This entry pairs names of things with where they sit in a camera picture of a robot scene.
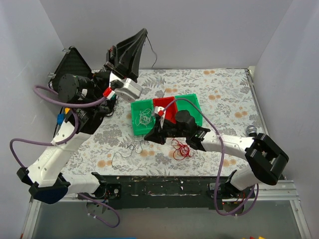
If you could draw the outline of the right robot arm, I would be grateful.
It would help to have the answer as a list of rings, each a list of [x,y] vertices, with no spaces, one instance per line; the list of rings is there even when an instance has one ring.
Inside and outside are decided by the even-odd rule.
[[[143,40],[123,41],[109,51],[109,57],[115,63],[112,72],[120,78],[116,94],[130,103],[142,93],[137,78],[143,44]],[[277,184],[289,158],[268,135],[254,131],[248,137],[221,135],[216,128],[209,130],[198,126],[188,110],[177,110],[167,117],[166,111],[178,101],[187,102],[200,115],[203,114],[186,98],[174,98],[166,105],[155,106],[155,123],[145,135],[146,141],[164,145],[168,137],[184,137],[186,144],[194,150],[221,152],[222,156],[228,154],[246,159],[248,167],[233,171],[223,184],[215,183],[215,194],[222,189],[229,197],[237,198],[246,188],[259,183]]]

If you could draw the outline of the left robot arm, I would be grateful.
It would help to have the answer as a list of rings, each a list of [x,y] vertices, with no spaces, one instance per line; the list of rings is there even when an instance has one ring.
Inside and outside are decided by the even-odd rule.
[[[107,194],[107,182],[100,174],[67,175],[61,171],[104,118],[113,115],[117,98],[133,103],[141,96],[137,79],[147,36],[147,30],[141,29],[112,46],[106,54],[106,63],[97,73],[71,46],[50,74],[48,85],[34,87],[43,100],[67,110],[52,141],[44,143],[44,152],[32,165],[21,166],[17,171],[34,199],[54,204],[68,194],[87,193],[95,199]]]

